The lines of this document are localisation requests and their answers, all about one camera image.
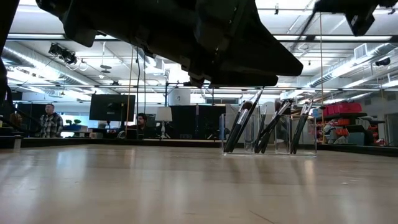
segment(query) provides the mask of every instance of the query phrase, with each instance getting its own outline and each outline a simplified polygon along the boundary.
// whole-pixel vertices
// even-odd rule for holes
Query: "red storage bin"
[[[325,116],[333,115],[335,113],[334,105],[327,105],[324,112],[326,113]]]
[[[360,113],[362,107],[359,103],[338,103],[333,105],[333,112],[339,113]]]

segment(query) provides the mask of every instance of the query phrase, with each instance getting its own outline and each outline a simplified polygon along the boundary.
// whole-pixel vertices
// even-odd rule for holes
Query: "computer monitor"
[[[128,95],[94,94],[91,97],[90,120],[127,121],[127,101]],[[128,121],[134,120],[135,102],[136,96],[130,96]]]

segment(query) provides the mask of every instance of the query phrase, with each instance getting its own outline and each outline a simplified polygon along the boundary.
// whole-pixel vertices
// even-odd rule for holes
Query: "fluorescent light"
[[[220,89],[226,90],[255,90],[254,87],[220,87]]]
[[[337,36],[337,35],[324,35],[322,40],[341,40],[341,41],[385,41],[390,40],[392,36]],[[320,36],[316,36],[315,40],[321,40]]]
[[[305,36],[298,36],[298,35],[275,35],[274,36],[275,39],[277,40],[298,40],[300,38],[300,40],[305,40]]]
[[[309,91],[322,91],[322,88],[302,88],[301,90],[309,90]],[[324,88],[323,92],[337,91],[337,88]]]
[[[65,87],[70,87],[70,88],[72,88],[72,87],[75,87],[75,88],[81,88],[81,87],[83,87],[83,88],[93,88],[94,85],[66,85]]]
[[[100,85],[98,88],[129,88],[126,85]]]
[[[36,87],[55,87],[56,85],[50,85],[50,84],[26,84],[26,86],[36,86]]]
[[[211,94],[205,95],[207,98],[211,98]],[[214,94],[214,98],[240,98],[242,94]]]
[[[343,91],[380,91],[378,89],[364,89],[364,88],[349,88],[343,89]]]
[[[258,12],[260,16],[274,16],[274,19],[278,19],[280,16],[309,16],[312,14],[312,6],[308,9],[281,9],[279,8],[278,15],[275,15],[275,8],[261,8],[258,6]],[[387,15],[391,10],[390,9],[376,9],[373,12],[373,15]],[[323,12],[322,15],[330,15],[330,13]]]
[[[391,82],[381,85],[381,88],[389,88],[389,87],[393,87],[393,86],[397,86],[397,85],[398,85],[398,80],[394,80],[394,81],[391,81]]]
[[[62,34],[8,34],[7,39],[54,39],[64,40],[65,37]]]
[[[265,87],[264,90],[296,90],[296,87]]]
[[[110,35],[107,35],[107,36],[96,35],[96,36],[95,36],[95,39],[96,39],[96,40],[117,40],[116,38],[114,38],[114,37],[112,37],[112,36],[110,36]]]

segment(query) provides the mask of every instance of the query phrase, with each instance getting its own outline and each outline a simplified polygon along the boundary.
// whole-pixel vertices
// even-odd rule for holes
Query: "ceiling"
[[[310,0],[257,0],[256,4],[257,8],[259,9],[259,15],[262,23],[272,34],[274,34],[275,36],[285,34],[292,36],[298,35],[301,31],[302,26],[304,25],[309,17],[309,14],[312,11],[312,6],[314,2],[315,1]],[[279,7],[278,15],[275,15],[276,5],[278,5]],[[376,18],[376,21],[368,31],[367,35],[398,35],[398,29],[396,29],[398,13],[388,15],[387,13],[389,11],[390,10],[388,9],[377,9],[375,11],[374,16]],[[17,14],[11,27],[10,34],[63,34],[63,26],[58,18],[40,10],[36,6],[35,0],[21,0],[20,6],[17,10]],[[313,24],[307,31],[307,34],[352,35],[344,16],[330,14],[322,15],[322,18],[317,15]],[[133,46],[124,42],[118,42],[114,40],[98,40],[91,48],[84,47],[72,41],[61,39],[19,39],[18,41],[15,40],[10,42],[14,42],[14,46],[15,44],[20,44],[25,47],[23,49],[27,49],[24,51],[24,54],[26,56],[31,56],[32,58],[34,56],[43,56],[48,60],[53,60],[53,62],[51,62],[49,66],[52,66],[55,63],[61,65],[56,68],[59,69],[59,73],[63,72],[62,69],[65,69],[64,71],[67,72],[74,72],[73,74],[81,75],[83,78],[87,78],[87,80],[90,81],[90,85],[110,85],[113,81],[118,81],[121,85],[128,85],[130,78],[132,80],[131,84],[136,85],[136,80],[138,79],[138,75],[140,74],[140,80],[142,80],[141,82],[139,82],[140,85],[146,84],[152,87],[159,86],[159,88],[148,88],[147,91],[150,91],[152,93],[160,93],[161,91],[163,91],[161,86],[165,85],[165,76],[169,77],[170,82],[185,82],[188,80],[188,75],[185,72],[181,71],[179,65],[170,60],[167,60],[166,58],[158,57],[156,60],[156,67],[144,66],[143,60],[140,60],[141,63],[140,65],[138,65],[136,63],[137,52],[133,50]],[[298,44],[298,47],[293,50],[292,53],[303,63],[303,72],[299,77],[280,77],[277,86],[305,87],[308,82],[314,80],[317,76],[320,76],[322,71],[325,73],[326,71],[328,71],[328,69],[330,69],[337,63],[341,63],[343,60],[352,57],[354,55],[354,49],[363,44],[363,42],[326,42],[323,44]],[[63,66],[64,63],[61,60],[59,60],[58,58],[53,58],[53,56],[48,53],[52,43],[57,43],[71,52],[76,52],[76,56],[79,58],[80,61],[83,61],[84,63],[82,63],[80,66],[80,63],[78,63],[77,65],[71,66],[70,68],[65,68]],[[283,44],[289,49],[293,43],[284,42]],[[392,62],[389,66],[381,66],[374,69],[370,69],[370,64],[364,63],[355,70],[340,75],[337,78],[339,81],[328,81],[325,82],[325,85],[329,88],[341,88],[342,83],[353,83],[366,77],[370,77],[371,75],[374,75],[374,73],[382,73],[383,71],[396,66],[395,52],[391,54],[391,59]],[[101,65],[107,65],[112,67],[112,69],[109,69],[110,73],[101,72],[104,70],[100,67]],[[392,73],[380,75],[376,79],[369,79],[369,81],[360,83],[356,86],[352,86],[351,88],[362,88],[366,85],[366,87],[378,84],[381,85],[382,83],[380,82],[390,82],[393,75],[394,74]],[[23,80],[14,80],[14,83],[23,83]],[[128,88],[117,88],[112,89],[112,91],[123,93],[129,90]],[[222,93],[228,93],[227,90],[216,90],[215,92],[217,93],[218,91]],[[230,93],[236,93],[237,91],[240,90],[231,90]],[[288,90],[269,90],[270,93],[274,94],[279,94],[283,91]],[[332,94],[337,95],[340,94],[340,92],[332,91],[331,93],[329,93],[329,95]]]

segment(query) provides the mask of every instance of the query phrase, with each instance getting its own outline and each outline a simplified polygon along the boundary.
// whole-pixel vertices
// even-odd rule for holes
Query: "overhead camera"
[[[59,59],[63,60],[68,65],[75,65],[77,63],[76,53],[64,49],[59,46],[59,44],[51,44],[49,54],[54,57],[59,57]]]

